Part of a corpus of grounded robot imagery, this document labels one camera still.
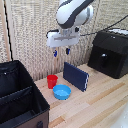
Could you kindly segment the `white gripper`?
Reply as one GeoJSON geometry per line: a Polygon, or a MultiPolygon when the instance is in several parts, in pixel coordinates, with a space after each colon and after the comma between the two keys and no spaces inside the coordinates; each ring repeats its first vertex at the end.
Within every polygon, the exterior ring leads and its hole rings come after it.
{"type": "Polygon", "coordinates": [[[57,57],[57,49],[54,47],[69,46],[66,55],[70,54],[71,46],[79,42],[79,28],[55,29],[47,32],[47,46],[53,48],[53,55],[57,57]]]}

